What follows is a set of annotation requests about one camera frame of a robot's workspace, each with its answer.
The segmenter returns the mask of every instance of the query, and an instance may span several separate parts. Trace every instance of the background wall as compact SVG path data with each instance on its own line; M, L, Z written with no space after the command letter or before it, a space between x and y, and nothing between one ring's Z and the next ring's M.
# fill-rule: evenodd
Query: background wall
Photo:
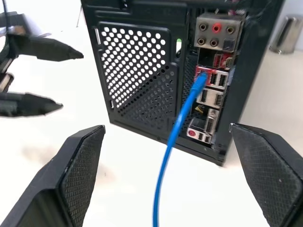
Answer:
M6 1L9 11L24 13L39 33L56 32L75 27L81 6L80 0L53 0L47 3L40 0ZM0 4L0 12L3 12L2 4ZM303 15L303 0L285 0L274 34L279 29L284 16L290 13ZM303 32L297 43L297 48L303 50Z

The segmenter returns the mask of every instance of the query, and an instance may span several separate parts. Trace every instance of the rear i/o panel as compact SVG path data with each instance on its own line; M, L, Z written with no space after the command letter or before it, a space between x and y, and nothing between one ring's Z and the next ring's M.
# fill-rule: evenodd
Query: rear i/o panel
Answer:
M206 72L207 81L192 108L195 117L188 125L187 136L206 144L214 142L230 71L235 67L243 18L240 15L204 13L196 19L193 44L198 48L198 60L194 80Z

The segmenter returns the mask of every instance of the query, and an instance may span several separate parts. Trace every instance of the textured black surface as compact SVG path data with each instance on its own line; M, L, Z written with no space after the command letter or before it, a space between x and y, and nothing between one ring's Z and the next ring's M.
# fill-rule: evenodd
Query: textured black surface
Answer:
M94 189L104 126L70 136L41 168L1 227L80 227Z
M260 135L234 126L232 136L247 183L264 217L271 227L284 226L302 195L300 178Z
M100 128L83 141L62 181L61 189L68 206L68 213L76 227L83 225L94 190L101 149L101 133L103 131Z

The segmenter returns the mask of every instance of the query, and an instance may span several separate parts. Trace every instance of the black plastic part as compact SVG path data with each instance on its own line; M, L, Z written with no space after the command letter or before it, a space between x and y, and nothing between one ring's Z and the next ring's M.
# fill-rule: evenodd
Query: black plastic part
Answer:
M94 190L104 126L70 136L0 227L82 227Z
M44 115L63 107L52 99L30 93L0 92L0 116L20 117Z
M246 181L271 227L303 226L303 158L279 135L230 127Z
M83 54L79 51L54 39L15 34L8 34L8 37L14 45L17 56L19 54L32 55L48 61L83 58Z

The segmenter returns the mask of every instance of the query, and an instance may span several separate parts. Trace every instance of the ethernet cable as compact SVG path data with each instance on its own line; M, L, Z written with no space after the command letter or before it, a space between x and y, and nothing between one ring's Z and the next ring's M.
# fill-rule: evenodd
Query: ethernet cable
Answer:
M189 110L191 109L191 106L192 106L194 100L197 98L197 96L200 94L200 92L204 88L206 79L207 79L207 74L205 72L199 74L198 78L196 79L195 83L193 84L193 86L190 90L189 96L187 97L184 105L181 108L181 111L178 115L175 125L170 133L169 140L167 142L167 148L165 151L165 155L164 155L161 169L160 169L159 176L158 176L155 197L154 197L154 201L153 201L153 215L152 215L153 227L159 226L160 191L161 191L162 181L163 181L166 166L167 166L167 163L169 160L171 149L176 142L180 129L184 123L184 120L186 119L186 117L188 115Z

